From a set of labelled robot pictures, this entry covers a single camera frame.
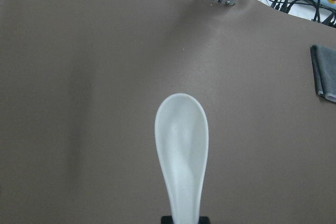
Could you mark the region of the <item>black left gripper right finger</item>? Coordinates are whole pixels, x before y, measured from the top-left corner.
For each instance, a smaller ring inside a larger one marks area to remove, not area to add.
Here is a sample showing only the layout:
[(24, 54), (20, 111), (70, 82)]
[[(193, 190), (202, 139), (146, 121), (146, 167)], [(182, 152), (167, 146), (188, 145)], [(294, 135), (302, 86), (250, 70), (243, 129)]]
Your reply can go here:
[(208, 216), (200, 216), (198, 224), (210, 224), (210, 219)]

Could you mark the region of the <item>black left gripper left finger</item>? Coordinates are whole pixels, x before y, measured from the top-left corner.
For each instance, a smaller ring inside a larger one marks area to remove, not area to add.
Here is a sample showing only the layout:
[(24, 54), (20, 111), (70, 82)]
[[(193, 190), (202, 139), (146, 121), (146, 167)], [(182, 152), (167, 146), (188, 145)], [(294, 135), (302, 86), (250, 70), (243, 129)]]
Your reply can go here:
[(173, 224), (172, 216), (162, 216), (160, 220), (160, 224)]

